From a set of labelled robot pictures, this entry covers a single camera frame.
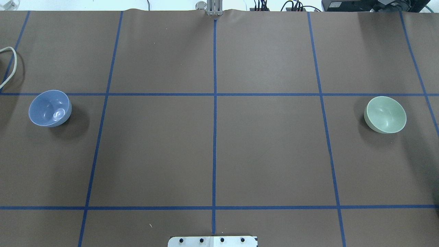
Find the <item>aluminium frame post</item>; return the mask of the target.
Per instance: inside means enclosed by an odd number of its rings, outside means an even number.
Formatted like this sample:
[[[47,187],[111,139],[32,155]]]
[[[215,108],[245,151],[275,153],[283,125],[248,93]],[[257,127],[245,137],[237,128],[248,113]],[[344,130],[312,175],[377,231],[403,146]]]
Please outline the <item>aluminium frame post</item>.
[[[206,14],[208,16],[223,15],[223,1],[222,0],[207,0]]]

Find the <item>green bowl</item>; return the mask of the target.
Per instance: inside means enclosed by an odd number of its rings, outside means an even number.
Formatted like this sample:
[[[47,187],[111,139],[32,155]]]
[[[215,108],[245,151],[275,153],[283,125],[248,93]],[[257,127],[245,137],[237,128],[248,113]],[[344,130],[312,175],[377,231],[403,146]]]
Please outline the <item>green bowl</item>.
[[[407,115],[403,106],[393,98],[377,96],[364,108],[364,120],[377,133],[398,133],[405,128]]]

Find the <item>blue bowl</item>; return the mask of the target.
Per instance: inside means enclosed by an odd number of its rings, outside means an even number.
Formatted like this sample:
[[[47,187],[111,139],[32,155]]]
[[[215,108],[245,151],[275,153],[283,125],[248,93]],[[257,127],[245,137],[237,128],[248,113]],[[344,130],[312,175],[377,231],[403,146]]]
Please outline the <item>blue bowl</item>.
[[[59,90],[48,90],[31,102],[28,117],[32,123],[45,128],[54,128],[66,122],[72,114],[72,102]]]

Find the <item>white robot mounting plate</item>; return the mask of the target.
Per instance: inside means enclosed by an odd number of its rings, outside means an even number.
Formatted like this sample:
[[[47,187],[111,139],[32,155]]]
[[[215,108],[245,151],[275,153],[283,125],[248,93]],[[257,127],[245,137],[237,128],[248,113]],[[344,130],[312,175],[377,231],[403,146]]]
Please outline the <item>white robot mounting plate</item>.
[[[168,247],[257,247],[256,236],[176,236]]]

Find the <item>black electronics box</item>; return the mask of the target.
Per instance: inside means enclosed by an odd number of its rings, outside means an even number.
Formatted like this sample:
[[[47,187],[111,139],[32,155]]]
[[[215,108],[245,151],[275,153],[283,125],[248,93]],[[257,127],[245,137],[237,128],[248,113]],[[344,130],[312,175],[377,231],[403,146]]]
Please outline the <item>black electronics box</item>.
[[[325,12],[414,12],[419,13],[429,0],[322,0]]]

